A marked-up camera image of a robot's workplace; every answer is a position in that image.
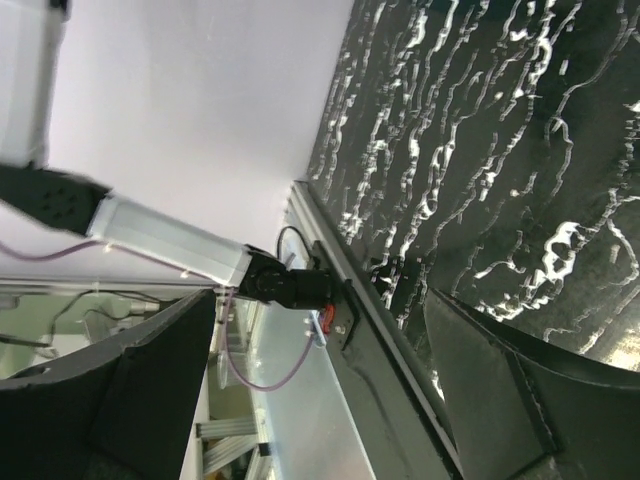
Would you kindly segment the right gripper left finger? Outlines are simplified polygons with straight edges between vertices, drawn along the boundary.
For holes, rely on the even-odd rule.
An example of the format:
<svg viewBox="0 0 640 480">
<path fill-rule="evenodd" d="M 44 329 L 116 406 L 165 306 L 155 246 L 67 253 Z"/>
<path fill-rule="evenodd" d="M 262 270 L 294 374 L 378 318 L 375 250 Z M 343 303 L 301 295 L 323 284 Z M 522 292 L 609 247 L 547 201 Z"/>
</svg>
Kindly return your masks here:
<svg viewBox="0 0 640 480">
<path fill-rule="evenodd" d="M 4 479 L 177 479 L 215 323 L 197 292 L 1 382 Z"/>
</svg>

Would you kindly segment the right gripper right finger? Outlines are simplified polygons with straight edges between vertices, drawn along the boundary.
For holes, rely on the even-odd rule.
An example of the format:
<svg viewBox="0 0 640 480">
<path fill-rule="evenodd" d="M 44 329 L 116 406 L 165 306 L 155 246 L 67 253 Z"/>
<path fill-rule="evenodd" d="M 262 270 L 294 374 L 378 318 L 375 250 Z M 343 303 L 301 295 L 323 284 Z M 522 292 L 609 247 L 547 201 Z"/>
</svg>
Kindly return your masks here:
<svg viewBox="0 0 640 480">
<path fill-rule="evenodd" d="M 425 320 L 465 478 L 638 478 L 638 373 L 556 347 L 436 289 Z"/>
</svg>

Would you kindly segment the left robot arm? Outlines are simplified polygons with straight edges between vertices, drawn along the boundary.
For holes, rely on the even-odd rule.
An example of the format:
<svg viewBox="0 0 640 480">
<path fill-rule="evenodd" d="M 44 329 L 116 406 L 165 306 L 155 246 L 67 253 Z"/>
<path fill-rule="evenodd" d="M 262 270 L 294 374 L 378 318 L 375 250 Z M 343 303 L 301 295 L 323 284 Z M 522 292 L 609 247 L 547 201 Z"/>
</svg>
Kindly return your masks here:
<svg viewBox="0 0 640 480">
<path fill-rule="evenodd" d="M 292 310 L 322 310 L 337 282 L 318 266 L 290 269 L 276 256 L 225 239 L 47 167 L 48 127 L 66 1 L 1 4 L 1 200 L 86 245 L 110 244 L 188 271 L 239 296 Z"/>
</svg>

